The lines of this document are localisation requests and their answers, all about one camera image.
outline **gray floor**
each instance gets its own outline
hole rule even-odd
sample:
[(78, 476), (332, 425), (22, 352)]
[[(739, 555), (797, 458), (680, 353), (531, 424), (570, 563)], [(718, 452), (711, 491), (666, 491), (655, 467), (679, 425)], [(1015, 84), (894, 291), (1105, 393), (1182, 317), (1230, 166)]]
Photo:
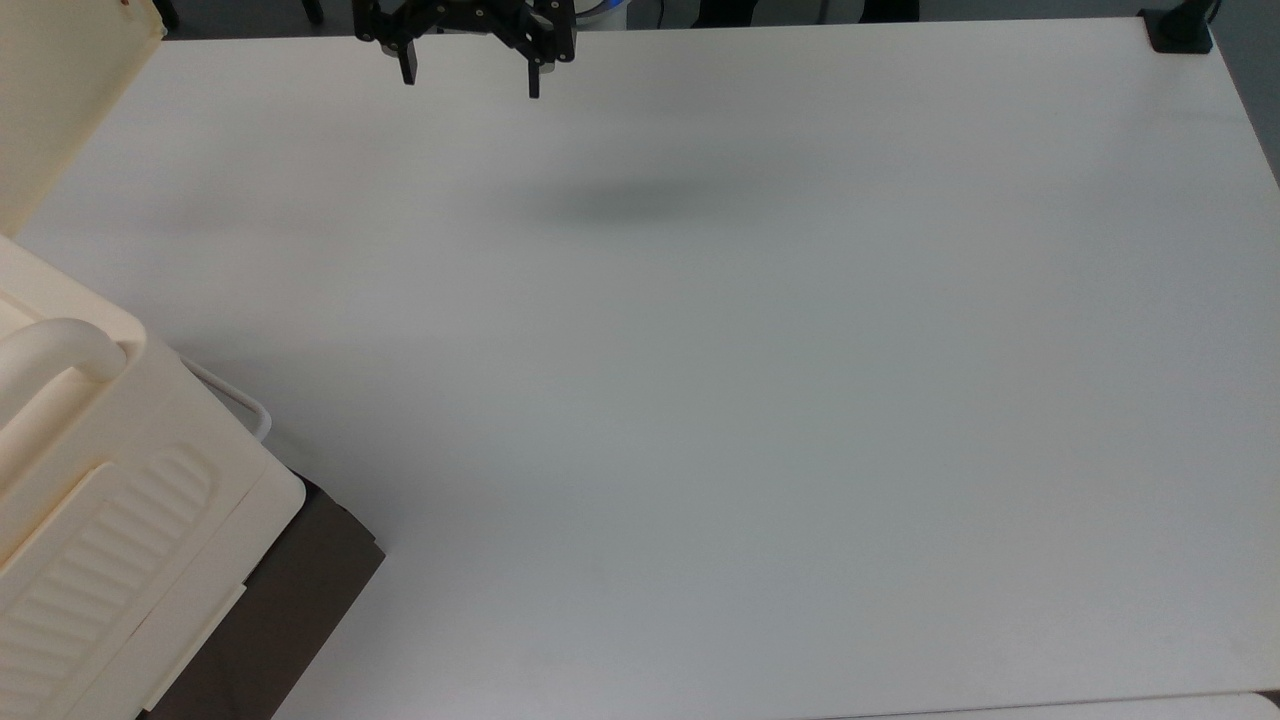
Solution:
[[(812, 24), (818, 17), (819, 1), (759, 0), (753, 24)], [(172, 38), (349, 35), (349, 3), (323, 3), (328, 18), (323, 26), (314, 27), (302, 13), (300, 0), (174, 0), (182, 27)], [(920, 19), (1132, 17), (1143, 6), (1175, 4), (1175, 0), (920, 0)], [(856, 22), (861, 5), (863, 0), (831, 0), (828, 20)], [(632, 0), (626, 12), (628, 29), (655, 27), (659, 12), (663, 28), (687, 28), (698, 15), (698, 0)], [(1271, 161), (1271, 170), (1280, 177), (1280, 0), (1224, 0), (1213, 32)]]

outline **white table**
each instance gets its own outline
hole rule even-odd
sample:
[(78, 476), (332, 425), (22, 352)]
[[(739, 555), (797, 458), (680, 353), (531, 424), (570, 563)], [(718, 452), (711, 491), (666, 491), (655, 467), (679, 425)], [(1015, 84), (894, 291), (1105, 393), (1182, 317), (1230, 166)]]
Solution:
[(282, 719), (1280, 687), (1280, 192), (1140, 20), (166, 44), (19, 241), (388, 560)]
[(1004, 710), (910, 715), (909, 720), (1276, 720), (1280, 711), (1256, 694), (1087, 702)]

